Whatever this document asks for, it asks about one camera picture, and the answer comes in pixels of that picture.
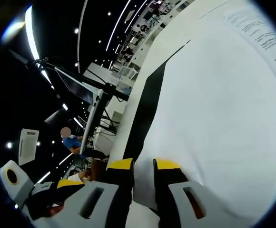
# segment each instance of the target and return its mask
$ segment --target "table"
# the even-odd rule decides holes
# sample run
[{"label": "table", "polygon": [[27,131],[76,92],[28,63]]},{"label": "table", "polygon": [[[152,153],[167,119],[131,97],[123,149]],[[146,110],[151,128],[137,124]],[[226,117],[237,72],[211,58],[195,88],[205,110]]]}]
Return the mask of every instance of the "table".
[{"label": "table", "polygon": [[[219,24],[217,31],[213,29],[215,28],[213,26],[217,25],[215,23],[221,23],[225,16],[246,6],[247,1],[244,0],[197,0],[174,18],[152,44],[123,113],[122,124],[117,132],[109,160],[112,162],[139,156],[135,165],[137,191],[134,192],[136,195],[134,200],[138,200],[138,203],[153,207],[152,193],[148,193],[152,191],[152,159],[146,152],[154,156],[176,159],[189,179],[209,187],[225,204],[226,210],[235,216],[250,220],[251,224],[257,222],[275,202],[276,74],[272,73],[269,67],[270,59],[266,62],[258,50],[251,48],[235,32],[230,32],[230,29],[232,30],[228,27],[230,25]],[[222,38],[225,39],[219,41],[220,32],[224,34],[225,37]],[[236,49],[236,45],[226,40],[235,42],[241,48]],[[202,49],[202,41],[207,48],[215,50],[218,56],[213,56],[215,52],[211,52],[208,56],[207,52]],[[193,71],[187,76],[191,79],[190,83],[185,82],[186,85],[195,85],[195,87],[183,87],[184,82],[181,80],[185,77],[182,79],[176,77],[180,80],[179,91],[174,85],[171,87],[170,95],[163,93],[162,90],[160,93],[161,86],[168,88],[165,78],[162,82],[162,78],[159,77],[165,72],[163,63],[183,46],[184,48],[179,53],[188,52],[188,47],[192,44],[190,42],[193,43],[190,51],[196,57],[189,55],[187,64],[197,64],[202,57],[214,62],[223,56],[220,48],[224,48],[228,53],[228,57],[224,58],[226,64],[217,61],[215,65],[210,66],[209,62],[205,62],[207,65],[199,68],[203,72],[200,76],[203,76],[205,80],[202,84],[198,83],[200,77],[192,76]],[[233,55],[230,54],[228,48],[236,50]],[[179,63],[186,64],[184,59],[177,60],[178,63],[173,64],[178,68],[183,68]],[[241,66],[240,70],[244,70],[247,74],[242,74],[242,77],[233,77],[234,80],[231,81],[228,81],[227,77],[218,77],[217,80],[220,81],[216,81],[215,78],[209,77],[211,72],[207,72],[208,67],[213,69],[212,72],[215,70],[220,72],[224,69],[228,75],[234,76],[237,75],[237,71],[233,69],[238,65]],[[170,66],[167,69],[172,70],[170,74],[173,73],[174,69]],[[177,71],[175,75],[183,74],[183,71]],[[219,89],[225,91],[226,88],[230,88],[230,91],[226,90],[227,95],[221,95]],[[154,91],[156,93],[159,91],[160,97],[154,94]],[[212,97],[217,98],[213,101],[214,106],[211,106],[212,103],[209,102]],[[198,98],[204,106],[194,103],[194,98]],[[172,114],[168,113],[168,109],[163,104],[170,105],[175,110],[175,119],[171,119]],[[184,109],[187,107],[185,104],[190,104],[192,109]],[[258,109],[254,110],[256,105],[260,105],[257,106],[261,110],[260,113]],[[234,107],[236,112],[233,112],[230,107]],[[229,128],[232,124],[235,124],[236,128]],[[171,155],[167,148],[175,150],[174,154]],[[230,156],[226,153],[228,149],[230,153],[236,152]],[[191,154],[185,157],[185,150],[190,151]]]}]

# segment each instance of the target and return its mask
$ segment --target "white sheet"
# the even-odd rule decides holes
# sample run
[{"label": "white sheet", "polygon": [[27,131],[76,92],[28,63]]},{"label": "white sheet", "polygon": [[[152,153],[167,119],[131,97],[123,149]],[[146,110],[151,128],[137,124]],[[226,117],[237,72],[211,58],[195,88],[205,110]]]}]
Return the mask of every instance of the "white sheet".
[{"label": "white sheet", "polygon": [[160,157],[256,222],[276,200],[276,72],[221,16],[200,22],[166,65],[134,201],[156,208],[152,160]]}]

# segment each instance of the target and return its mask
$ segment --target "black ceiling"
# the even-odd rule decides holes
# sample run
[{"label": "black ceiling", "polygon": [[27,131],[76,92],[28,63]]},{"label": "black ceiling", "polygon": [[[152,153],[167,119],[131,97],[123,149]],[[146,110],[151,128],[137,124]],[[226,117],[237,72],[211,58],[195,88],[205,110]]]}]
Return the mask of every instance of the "black ceiling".
[{"label": "black ceiling", "polygon": [[[128,0],[105,2],[88,0],[80,34],[79,58],[82,72],[95,59],[101,63],[105,60],[106,68],[110,64],[108,60],[115,60],[116,55],[112,49],[116,48],[121,40],[125,40],[124,31],[128,25],[124,24],[125,18],[130,11],[138,10],[144,0],[131,0],[106,52],[113,28],[127,2]],[[15,16],[24,20],[25,9],[29,4],[22,0],[16,7],[10,1],[2,5],[0,34]],[[33,2],[33,33],[40,58],[49,57],[51,62],[78,72],[78,68],[75,67],[78,35],[74,33],[74,29],[79,27],[83,5],[84,0]],[[41,146],[37,148],[36,160],[25,166],[29,176],[36,181],[44,173],[55,169],[56,164],[69,154],[62,146],[59,135],[59,128],[64,121],[56,126],[49,126],[44,121],[57,110],[63,110],[63,103],[69,107],[68,111],[64,111],[65,120],[72,119],[76,115],[87,118],[88,115],[85,116],[83,110],[87,104],[82,105],[78,97],[56,83],[55,72],[48,70],[55,86],[53,90],[41,74],[28,70],[9,54],[8,49],[28,60],[33,60],[25,27],[8,44],[0,44],[0,166],[9,159],[15,158],[16,143],[21,129],[37,129],[40,131]],[[77,126],[73,120],[65,124],[73,129]],[[10,150],[6,148],[7,142],[13,142],[15,146]]]}]

